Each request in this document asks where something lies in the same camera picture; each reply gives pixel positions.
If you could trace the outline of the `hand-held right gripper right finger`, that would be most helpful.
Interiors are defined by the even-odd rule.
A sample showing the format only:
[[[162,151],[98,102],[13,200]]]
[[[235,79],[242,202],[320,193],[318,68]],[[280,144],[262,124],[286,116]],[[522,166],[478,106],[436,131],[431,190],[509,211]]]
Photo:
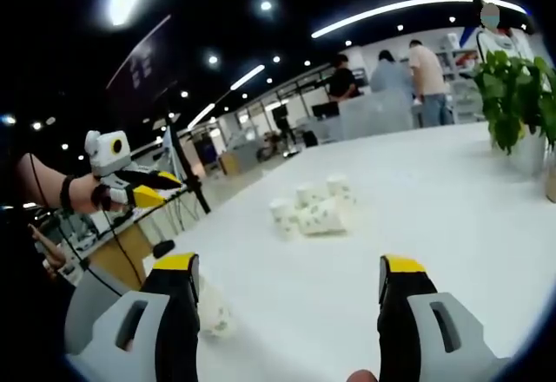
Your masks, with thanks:
[[[416,260],[381,256],[379,307],[380,381],[493,381],[510,361],[493,353],[481,322],[439,292]]]

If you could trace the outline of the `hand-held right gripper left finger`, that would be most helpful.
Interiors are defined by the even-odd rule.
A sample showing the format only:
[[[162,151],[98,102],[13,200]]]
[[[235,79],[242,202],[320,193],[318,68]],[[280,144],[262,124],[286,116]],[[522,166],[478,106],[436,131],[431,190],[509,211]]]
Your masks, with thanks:
[[[142,288],[86,273],[64,326],[65,357],[85,381],[196,381],[199,257],[157,260]]]

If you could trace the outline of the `person's left hand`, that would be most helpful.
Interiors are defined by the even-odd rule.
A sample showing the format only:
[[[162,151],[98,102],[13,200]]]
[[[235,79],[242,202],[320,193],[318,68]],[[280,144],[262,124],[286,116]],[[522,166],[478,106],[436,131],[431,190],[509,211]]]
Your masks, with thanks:
[[[101,185],[102,183],[93,174],[73,180],[69,185],[71,208],[81,214],[92,214],[101,210],[119,212],[126,208],[125,205],[112,201],[106,190],[103,191],[103,196],[98,203],[93,202],[93,193]]]

